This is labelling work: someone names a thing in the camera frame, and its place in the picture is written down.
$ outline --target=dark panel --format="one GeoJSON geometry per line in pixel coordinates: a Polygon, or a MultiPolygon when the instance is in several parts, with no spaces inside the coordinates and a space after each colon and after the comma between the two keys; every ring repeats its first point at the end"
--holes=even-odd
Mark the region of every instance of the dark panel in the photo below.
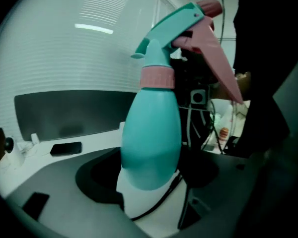
{"type": "Polygon", "coordinates": [[[135,93],[114,91],[54,91],[14,97],[24,140],[37,133],[41,141],[83,136],[119,128],[135,93]]]}

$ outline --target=person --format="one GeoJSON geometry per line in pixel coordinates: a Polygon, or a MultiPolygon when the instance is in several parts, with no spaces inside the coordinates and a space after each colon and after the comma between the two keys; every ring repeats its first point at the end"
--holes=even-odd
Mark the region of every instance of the person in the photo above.
{"type": "MultiPolygon", "coordinates": [[[[233,68],[245,74],[237,83],[243,99],[251,100],[234,155],[249,157],[289,134],[273,96],[298,61],[298,0],[238,0],[234,27],[233,68]]],[[[212,98],[229,96],[218,87],[212,98]]]]}

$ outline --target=white cable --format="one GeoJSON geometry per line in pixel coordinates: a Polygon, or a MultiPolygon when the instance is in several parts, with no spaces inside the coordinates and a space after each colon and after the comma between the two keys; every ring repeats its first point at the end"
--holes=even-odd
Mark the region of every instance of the white cable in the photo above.
{"type": "Polygon", "coordinates": [[[205,126],[207,124],[207,122],[205,121],[205,118],[204,118],[204,115],[203,115],[203,111],[202,110],[200,110],[200,115],[201,115],[201,119],[202,119],[203,125],[205,126]]]}
{"type": "Polygon", "coordinates": [[[190,121],[191,121],[191,112],[192,110],[188,110],[188,118],[187,118],[187,139],[188,139],[188,147],[191,147],[191,138],[190,138],[190,121]]]}
{"type": "Polygon", "coordinates": [[[197,134],[197,136],[198,136],[199,138],[201,138],[201,136],[200,136],[200,134],[199,134],[197,128],[195,127],[193,121],[191,121],[191,123],[192,123],[192,126],[193,126],[194,130],[195,130],[195,133],[197,134]]]}

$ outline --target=teal spray bottle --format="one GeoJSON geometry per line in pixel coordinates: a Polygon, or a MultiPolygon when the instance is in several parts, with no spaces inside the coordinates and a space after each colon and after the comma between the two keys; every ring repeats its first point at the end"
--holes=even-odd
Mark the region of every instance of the teal spray bottle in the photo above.
{"type": "MultiPolygon", "coordinates": [[[[209,10],[214,6],[220,6],[222,12],[218,1],[204,3],[208,11],[214,11],[209,10]]],[[[212,20],[202,8],[189,3],[168,15],[147,33],[132,56],[144,58],[145,65],[141,90],[124,125],[121,157],[122,168],[126,170],[130,183],[139,189],[154,190],[168,182],[180,156],[181,122],[176,97],[171,91],[175,86],[174,70],[170,66],[171,53],[179,47],[202,54],[211,52],[212,55],[205,58],[213,73],[233,99],[241,100],[232,70],[211,30],[212,20]],[[192,39],[181,36],[188,29],[192,32],[192,39]]]]}

